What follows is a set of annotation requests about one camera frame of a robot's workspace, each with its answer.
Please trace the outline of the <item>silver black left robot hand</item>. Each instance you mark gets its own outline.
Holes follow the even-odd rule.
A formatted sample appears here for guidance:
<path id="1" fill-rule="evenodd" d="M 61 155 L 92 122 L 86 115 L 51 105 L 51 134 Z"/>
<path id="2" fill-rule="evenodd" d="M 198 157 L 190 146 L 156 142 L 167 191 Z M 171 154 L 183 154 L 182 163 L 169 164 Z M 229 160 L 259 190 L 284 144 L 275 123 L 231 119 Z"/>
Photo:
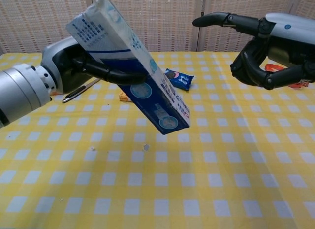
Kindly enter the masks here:
<path id="1" fill-rule="evenodd" d="M 96 61 L 71 36 L 46 46 L 40 65 L 50 73 L 60 94 L 74 91 L 92 77 L 123 86 L 146 81 L 146 75 L 140 71 Z"/>

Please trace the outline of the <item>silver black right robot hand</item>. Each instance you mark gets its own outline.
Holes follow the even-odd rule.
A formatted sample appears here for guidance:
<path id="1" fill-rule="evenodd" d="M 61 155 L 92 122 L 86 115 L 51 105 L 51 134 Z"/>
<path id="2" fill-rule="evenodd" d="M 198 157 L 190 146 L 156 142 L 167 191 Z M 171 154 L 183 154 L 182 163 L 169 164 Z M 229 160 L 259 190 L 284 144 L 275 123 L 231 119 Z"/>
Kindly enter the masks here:
<path id="1" fill-rule="evenodd" d="M 193 20 L 195 27 L 217 25 L 252 35 L 230 65 L 238 81 L 267 90 L 315 82 L 315 20 L 286 13 L 263 18 L 213 12 Z"/>

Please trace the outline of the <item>blue toothpaste paper box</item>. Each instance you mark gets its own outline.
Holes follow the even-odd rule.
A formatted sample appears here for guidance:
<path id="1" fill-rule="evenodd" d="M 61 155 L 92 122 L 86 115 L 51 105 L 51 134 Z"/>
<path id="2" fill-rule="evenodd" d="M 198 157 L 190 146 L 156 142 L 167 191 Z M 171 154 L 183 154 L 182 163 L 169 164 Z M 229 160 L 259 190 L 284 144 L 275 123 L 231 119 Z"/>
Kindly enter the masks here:
<path id="1" fill-rule="evenodd" d="M 166 135 L 190 127 L 190 110 L 110 0 L 97 0 L 66 25 L 96 62 L 121 72 L 114 78 L 150 122 Z"/>

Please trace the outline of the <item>blue cookie packet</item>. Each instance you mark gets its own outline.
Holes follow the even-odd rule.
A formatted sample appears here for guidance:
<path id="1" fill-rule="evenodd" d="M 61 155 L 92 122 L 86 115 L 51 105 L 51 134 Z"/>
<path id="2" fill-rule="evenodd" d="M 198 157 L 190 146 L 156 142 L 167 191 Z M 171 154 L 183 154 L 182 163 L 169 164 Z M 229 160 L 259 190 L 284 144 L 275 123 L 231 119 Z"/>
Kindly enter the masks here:
<path id="1" fill-rule="evenodd" d="M 170 80 L 171 84 L 179 89 L 188 91 L 191 87 L 191 83 L 194 79 L 194 76 L 190 76 L 184 73 L 173 71 L 170 69 L 165 70 L 165 75 Z"/>

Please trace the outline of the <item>yellow white checked tablecloth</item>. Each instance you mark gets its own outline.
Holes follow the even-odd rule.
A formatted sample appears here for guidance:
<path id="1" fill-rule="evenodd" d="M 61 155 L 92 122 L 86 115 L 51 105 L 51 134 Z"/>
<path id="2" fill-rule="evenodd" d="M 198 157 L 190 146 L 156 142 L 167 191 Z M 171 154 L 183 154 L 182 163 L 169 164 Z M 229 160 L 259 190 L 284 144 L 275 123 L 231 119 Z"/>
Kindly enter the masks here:
<path id="1" fill-rule="evenodd" d="M 106 82 L 0 129 L 0 229 L 315 229 L 315 84 L 246 86 L 235 56 L 153 53 L 194 76 L 188 129 Z"/>

